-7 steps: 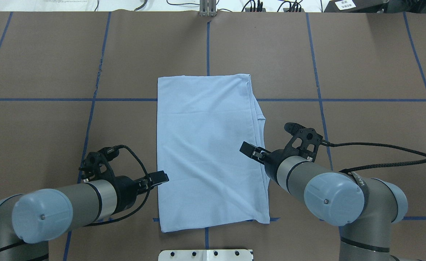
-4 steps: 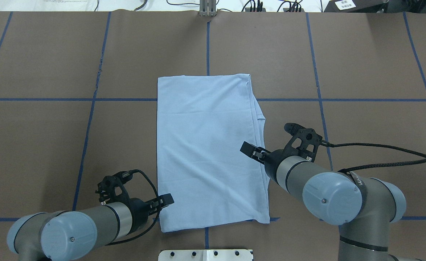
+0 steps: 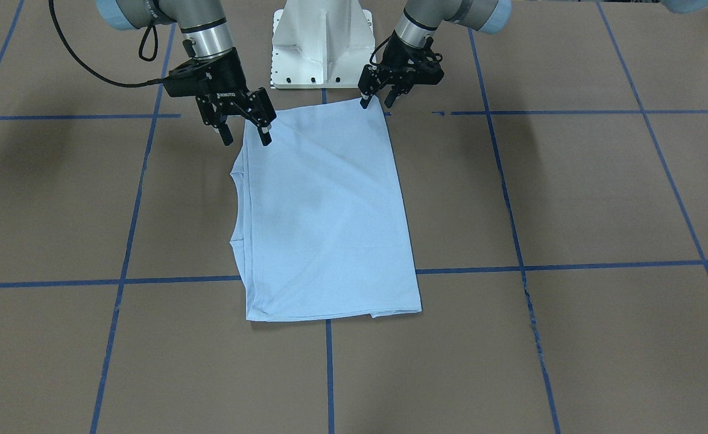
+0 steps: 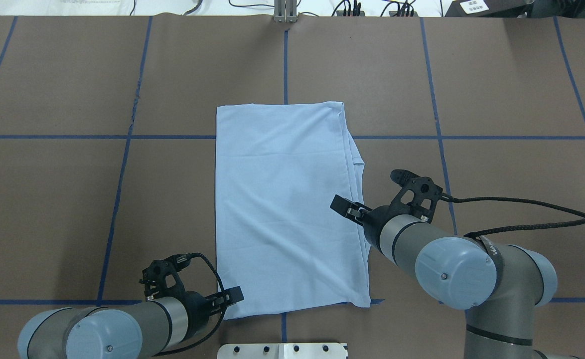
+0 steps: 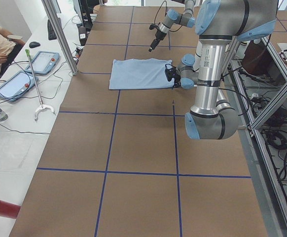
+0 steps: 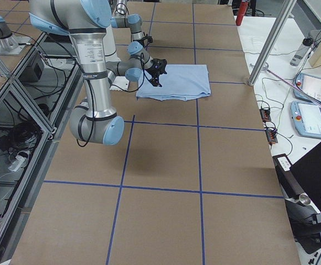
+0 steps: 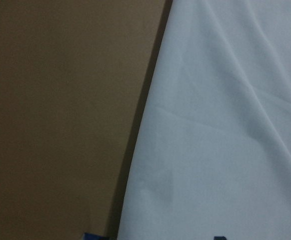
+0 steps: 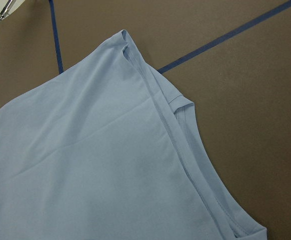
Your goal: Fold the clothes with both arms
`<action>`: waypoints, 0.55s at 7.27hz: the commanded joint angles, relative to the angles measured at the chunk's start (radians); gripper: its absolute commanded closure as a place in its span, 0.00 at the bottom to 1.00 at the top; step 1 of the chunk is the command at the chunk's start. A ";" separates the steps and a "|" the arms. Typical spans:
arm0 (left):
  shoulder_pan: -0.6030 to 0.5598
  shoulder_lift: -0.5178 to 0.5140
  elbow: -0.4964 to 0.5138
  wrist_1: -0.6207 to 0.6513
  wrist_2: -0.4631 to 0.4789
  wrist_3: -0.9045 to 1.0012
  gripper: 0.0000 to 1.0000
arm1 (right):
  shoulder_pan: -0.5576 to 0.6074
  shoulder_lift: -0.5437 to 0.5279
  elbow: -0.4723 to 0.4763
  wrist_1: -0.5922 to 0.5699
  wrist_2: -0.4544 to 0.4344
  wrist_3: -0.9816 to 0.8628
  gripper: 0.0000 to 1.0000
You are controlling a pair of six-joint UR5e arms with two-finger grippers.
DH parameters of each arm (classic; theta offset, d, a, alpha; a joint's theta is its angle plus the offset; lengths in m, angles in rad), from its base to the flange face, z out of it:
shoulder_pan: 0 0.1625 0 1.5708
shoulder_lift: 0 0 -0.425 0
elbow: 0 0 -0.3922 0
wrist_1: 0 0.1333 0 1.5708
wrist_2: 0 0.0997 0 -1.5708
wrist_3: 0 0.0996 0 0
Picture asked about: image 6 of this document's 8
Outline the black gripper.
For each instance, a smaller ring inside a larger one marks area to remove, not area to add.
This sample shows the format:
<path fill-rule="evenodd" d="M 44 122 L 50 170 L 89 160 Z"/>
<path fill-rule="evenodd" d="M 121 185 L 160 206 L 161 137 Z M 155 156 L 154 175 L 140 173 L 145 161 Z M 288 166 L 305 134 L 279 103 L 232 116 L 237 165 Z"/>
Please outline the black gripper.
<path fill-rule="evenodd" d="M 151 82 L 152 86 L 162 87 L 159 81 L 160 70 L 159 68 L 148 68 L 147 73 L 150 75 L 149 81 Z"/>

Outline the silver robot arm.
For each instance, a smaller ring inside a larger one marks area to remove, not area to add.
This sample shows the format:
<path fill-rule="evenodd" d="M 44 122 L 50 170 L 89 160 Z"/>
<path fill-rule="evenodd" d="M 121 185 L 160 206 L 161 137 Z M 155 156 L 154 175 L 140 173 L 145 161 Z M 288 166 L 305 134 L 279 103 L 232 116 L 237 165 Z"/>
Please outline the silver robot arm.
<path fill-rule="evenodd" d="M 116 1 L 111 18 L 112 28 L 128 28 L 131 34 L 131 41 L 136 41 L 145 46 L 149 36 L 142 30 L 142 23 L 142 18 L 138 14 L 130 14 L 127 1 Z"/>
<path fill-rule="evenodd" d="M 154 59 L 145 50 L 149 38 L 142 32 L 138 14 L 113 15 L 108 1 L 30 1 L 31 24 L 45 33 L 68 36 L 77 55 L 86 98 L 71 112 L 70 131 L 78 142 L 115 145 L 122 138 L 124 120 L 112 106 L 110 87 L 117 76 L 131 82 L 145 80 L 159 87 L 167 61 Z M 129 60 L 112 61 L 106 40 L 112 28 L 129 28 Z"/>

